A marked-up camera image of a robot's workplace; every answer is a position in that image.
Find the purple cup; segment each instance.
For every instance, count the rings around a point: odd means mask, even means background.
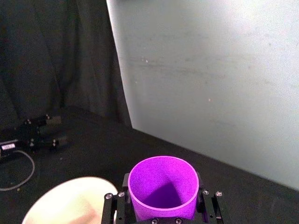
[[[194,219],[199,180],[195,169],[182,159],[157,156],[139,162],[130,172],[128,189],[137,221]]]

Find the white plate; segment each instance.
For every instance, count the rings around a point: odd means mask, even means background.
[[[100,224],[106,193],[115,195],[117,190],[105,179],[67,181],[38,199],[22,224]]]

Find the label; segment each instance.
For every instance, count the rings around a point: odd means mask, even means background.
[[[11,148],[15,148],[15,144],[8,144],[8,145],[3,145],[1,146],[3,150],[8,150],[8,149],[11,149]]]

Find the black fabric backdrop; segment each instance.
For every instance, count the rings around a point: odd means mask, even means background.
[[[0,124],[78,106],[128,126],[106,0],[0,3]]]

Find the bolt head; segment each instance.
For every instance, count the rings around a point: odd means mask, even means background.
[[[119,196],[119,197],[124,197],[124,196],[125,196],[125,192],[120,192],[120,193],[118,194],[118,196]]]
[[[221,197],[222,196],[222,192],[221,191],[216,191],[215,195],[218,196],[218,197]]]
[[[209,194],[210,194],[210,192],[209,192],[208,190],[203,190],[202,193],[203,193],[204,195],[209,195]]]
[[[180,218],[176,218],[176,224],[182,224],[182,220]]]
[[[157,224],[158,223],[158,219],[154,218],[151,220],[151,224]]]
[[[107,194],[107,195],[105,196],[105,198],[106,198],[106,199],[110,199],[110,198],[112,198],[112,196],[113,196],[113,195],[109,193],[109,194]]]

